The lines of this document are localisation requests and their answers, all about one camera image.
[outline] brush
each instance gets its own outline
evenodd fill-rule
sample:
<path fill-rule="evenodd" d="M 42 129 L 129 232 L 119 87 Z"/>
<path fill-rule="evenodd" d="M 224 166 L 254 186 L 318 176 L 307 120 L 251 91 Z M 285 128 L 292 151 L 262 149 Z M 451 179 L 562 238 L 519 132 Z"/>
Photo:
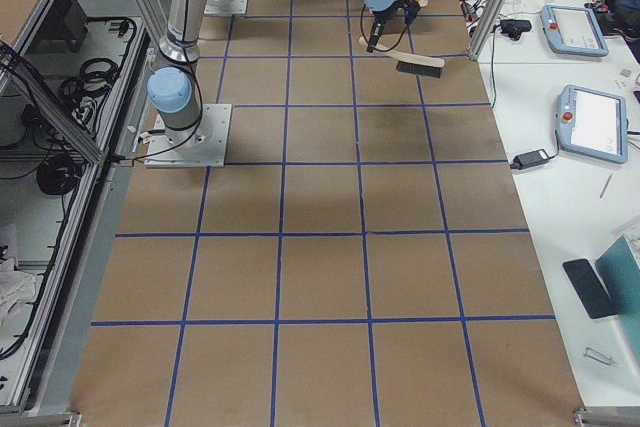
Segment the brush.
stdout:
<path fill-rule="evenodd" d="M 367 46 L 367 41 L 364 40 L 364 37 L 360 37 L 358 42 L 363 47 Z M 377 48 L 380 50 L 387 50 L 387 48 L 382 44 L 378 44 Z M 406 72 L 407 74 L 413 75 L 425 75 L 428 77 L 435 77 L 437 79 L 442 76 L 444 59 L 427 57 L 426 55 L 410 54 L 408 52 L 400 52 L 394 49 L 380 53 L 398 61 L 396 64 L 396 70 L 398 72 Z"/>

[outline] white table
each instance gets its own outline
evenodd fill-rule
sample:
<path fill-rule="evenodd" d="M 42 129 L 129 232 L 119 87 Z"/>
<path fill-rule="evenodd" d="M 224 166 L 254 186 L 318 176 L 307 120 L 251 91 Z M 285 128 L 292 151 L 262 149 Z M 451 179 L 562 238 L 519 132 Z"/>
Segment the white table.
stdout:
<path fill-rule="evenodd" d="M 621 38 L 607 39 L 603 58 L 553 53 L 537 14 L 546 3 L 582 6 L 588 0 L 507 0 L 502 14 L 528 19 L 532 31 L 514 42 L 495 39 L 495 116 L 508 157 L 544 148 L 556 152 L 555 107 L 567 84 L 622 95 L 627 100 L 630 130 L 640 129 L 640 104 L 633 95 L 640 65 Z M 479 63 L 491 96 L 490 38 Z M 621 75 L 622 69 L 632 72 Z M 640 406 L 640 367 L 617 317 L 591 320 L 569 282 L 562 263 L 577 258 L 592 262 L 619 236 L 626 223 L 640 218 L 640 152 L 629 148 L 622 166 L 560 152 L 549 164 L 522 172 L 514 180 L 569 361 L 587 407 Z M 609 175 L 611 181 L 602 196 Z M 584 357 L 587 347 L 611 356 L 606 366 Z"/>
<path fill-rule="evenodd" d="M 624 65 L 640 71 L 637 64 Z M 623 95 L 630 126 L 640 127 L 633 80 L 608 67 L 496 65 L 495 115 L 508 157 L 539 148 L 555 153 L 555 106 L 567 84 Z M 481 65 L 481 70 L 490 91 L 489 66 Z M 584 404 L 640 405 L 640 369 L 618 319 L 589 319 L 562 269 L 567 260 L 595 260 L 614 242 L 623 224 L 640 217 L 640 152 L 630 149 L 629 162 L 623 166 L 560 152 L 543 167 L 514 174 L 514 180 Z M 585 358 L 586 347 L 612 356 L 616 365 L 607 367 Z"/>

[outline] cardboard floor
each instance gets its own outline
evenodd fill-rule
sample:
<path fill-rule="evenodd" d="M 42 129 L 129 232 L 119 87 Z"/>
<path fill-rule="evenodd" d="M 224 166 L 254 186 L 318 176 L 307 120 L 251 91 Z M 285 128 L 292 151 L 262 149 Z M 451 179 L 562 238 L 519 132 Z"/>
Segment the cardboard floor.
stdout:
<path fill-rule="evenodd" d="M 87 426 L 573 425 L 457 1 L 401 44 L 445 56 L 441 79 L 366 54 L 361 6 L 250 0 L 202 41 L 227 166 L 135 167 L 72 398 Z"/>

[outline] screen display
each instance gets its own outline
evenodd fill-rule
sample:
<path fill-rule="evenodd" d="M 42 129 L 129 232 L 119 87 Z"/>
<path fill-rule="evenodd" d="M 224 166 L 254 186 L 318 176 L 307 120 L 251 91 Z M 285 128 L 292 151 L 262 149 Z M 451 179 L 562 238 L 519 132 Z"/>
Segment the screen display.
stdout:
<path fill-rule="evenodd" d="M 564 45 L 581 49 L 600 48 L 586 11 L 554 8 L 553 15 Z"/>
<path fill-rule="evenodd" d="M 582 90 L 576 90 L 575 95 L 576 114 L 571 143 L 619 155 L 619 101 Z"/>

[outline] black bristles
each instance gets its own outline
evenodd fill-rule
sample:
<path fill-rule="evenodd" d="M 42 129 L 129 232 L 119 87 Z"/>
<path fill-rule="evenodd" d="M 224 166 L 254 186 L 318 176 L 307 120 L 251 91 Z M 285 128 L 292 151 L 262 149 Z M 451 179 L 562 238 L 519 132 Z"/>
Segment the black bristles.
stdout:
<path fill-rule="evenodd" d="M 433 67 L 432 65 L 412 64 L 411 62 L 403 62 L 401 60 L 396 64 L 398 72 L 405 72 L 413 75 L 426 75 L 439 79 L 442 75 L 442 67 Z"/>

